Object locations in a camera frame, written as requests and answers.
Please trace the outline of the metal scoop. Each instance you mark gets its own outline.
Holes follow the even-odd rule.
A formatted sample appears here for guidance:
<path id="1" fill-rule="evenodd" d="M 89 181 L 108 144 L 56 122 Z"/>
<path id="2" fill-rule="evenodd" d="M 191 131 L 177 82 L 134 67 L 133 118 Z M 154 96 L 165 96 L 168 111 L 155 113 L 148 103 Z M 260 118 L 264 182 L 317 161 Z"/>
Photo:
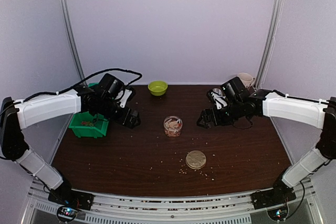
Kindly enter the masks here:
<path id="1" fill-rule="evenodd" d="M 212 92 L 218 96 L 223 96 L 223 91 L 219 88 L 213 88 Z"/>

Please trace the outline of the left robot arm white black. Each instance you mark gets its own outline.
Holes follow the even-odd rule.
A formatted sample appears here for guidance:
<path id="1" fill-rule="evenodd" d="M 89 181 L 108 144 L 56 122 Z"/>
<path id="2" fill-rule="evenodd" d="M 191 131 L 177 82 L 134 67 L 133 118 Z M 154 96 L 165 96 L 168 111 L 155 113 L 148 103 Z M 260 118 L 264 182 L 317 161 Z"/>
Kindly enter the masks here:
<path id="1" fill-rule="evenodd" d="M 97 86 L 81 86 L 30 100 L 14 101 L 7 97 L 1 107 L 1 152 L 4 159 L 17 162 L 43 182 L 64 205 L 71 205 L 76 197 L 70 182 L 26 143 L 22 130 L 52 118 L 83 112 L 92 116 L 100 114 L 132 129 L 141 123 L 138 111 L 126 106 L 133 96 L 133 89 L 111 95 L 98 90 Z"/>

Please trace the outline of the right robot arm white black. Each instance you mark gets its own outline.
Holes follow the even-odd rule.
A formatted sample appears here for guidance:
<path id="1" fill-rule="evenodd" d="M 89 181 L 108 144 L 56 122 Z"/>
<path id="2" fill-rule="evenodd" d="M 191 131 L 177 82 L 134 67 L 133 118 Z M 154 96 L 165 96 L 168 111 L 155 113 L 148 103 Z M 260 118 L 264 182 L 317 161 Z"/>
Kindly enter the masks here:
<path id="1" fill-rule="evenodd" d="M 315 145 L 288 167 L 280 176 L 280 184 L 269 192 L 272 203 L 279 204 L 289 196 L 289 188 L 335 159 L 335 98 L 307 99 L 283 94 L 277 90 L 259 89 L 252 94 L 225 96 L 208 92 L 213 107 L 204 109 L 196 124 L 203 128 L 233 126 L 239 119 L 254 117 L 280 119 L 320 131 Z"/>

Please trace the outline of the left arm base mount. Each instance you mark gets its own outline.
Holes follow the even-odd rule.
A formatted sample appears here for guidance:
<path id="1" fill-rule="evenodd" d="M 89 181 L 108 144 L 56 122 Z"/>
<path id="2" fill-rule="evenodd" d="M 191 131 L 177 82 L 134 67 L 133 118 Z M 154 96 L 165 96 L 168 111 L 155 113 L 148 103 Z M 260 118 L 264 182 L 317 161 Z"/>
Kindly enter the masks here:
<path id="1" fill-rule="evenodd" d="M 79 213 L 83 210 L 90 210 L 93 204 L 94 195 L 73 190 L 70 200 L 63 200 L 54 190 L 51 190 L 48 195 L 48 200 L 59 204 L 56 210 L 56 217 L 61 222 L 74 221 Z"/>

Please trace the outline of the clear plastic jar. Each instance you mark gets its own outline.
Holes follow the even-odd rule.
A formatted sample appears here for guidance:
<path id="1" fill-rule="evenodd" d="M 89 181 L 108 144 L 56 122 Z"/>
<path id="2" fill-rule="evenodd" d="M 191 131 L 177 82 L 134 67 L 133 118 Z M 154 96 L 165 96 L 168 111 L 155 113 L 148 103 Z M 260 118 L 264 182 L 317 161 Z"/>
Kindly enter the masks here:
<path id="1" fill-rule="evenodd" d="M 167 137 L 179 137 L 182 132 L 183 121 L 178 116 L 168 116 L 164 119 L 163 127 Z"/>

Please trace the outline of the green three-compartment candy bin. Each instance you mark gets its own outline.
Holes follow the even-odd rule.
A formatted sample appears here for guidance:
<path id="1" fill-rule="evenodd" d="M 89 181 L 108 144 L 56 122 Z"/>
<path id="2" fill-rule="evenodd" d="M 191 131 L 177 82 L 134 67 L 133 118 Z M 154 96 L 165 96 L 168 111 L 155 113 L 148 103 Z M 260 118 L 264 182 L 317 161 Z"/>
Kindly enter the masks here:
<path id="1" fill-rule="evenodd" d="M 104 116 L 100 114 L 92 116 L 89 112 L 83 112 L 72 116 L 68 128 L 77 138 L 101 138 L 106 136 L 108 126 L 109 120 Z"/>

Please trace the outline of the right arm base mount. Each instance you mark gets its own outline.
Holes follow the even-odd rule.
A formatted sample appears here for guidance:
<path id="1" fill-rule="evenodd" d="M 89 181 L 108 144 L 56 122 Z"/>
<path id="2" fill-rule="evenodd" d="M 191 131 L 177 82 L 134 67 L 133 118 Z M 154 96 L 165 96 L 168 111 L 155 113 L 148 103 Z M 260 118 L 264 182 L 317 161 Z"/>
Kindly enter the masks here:
<path id="1" fill-rule="evenodd" d="M 296 199 L 290 190 L 268 189 L 258 190 L 251 194 L 251 202 L 255 210 L 266 209 L 268 217 L 276 222 L 285 221 L 289 217 L 288 203 Z"/>

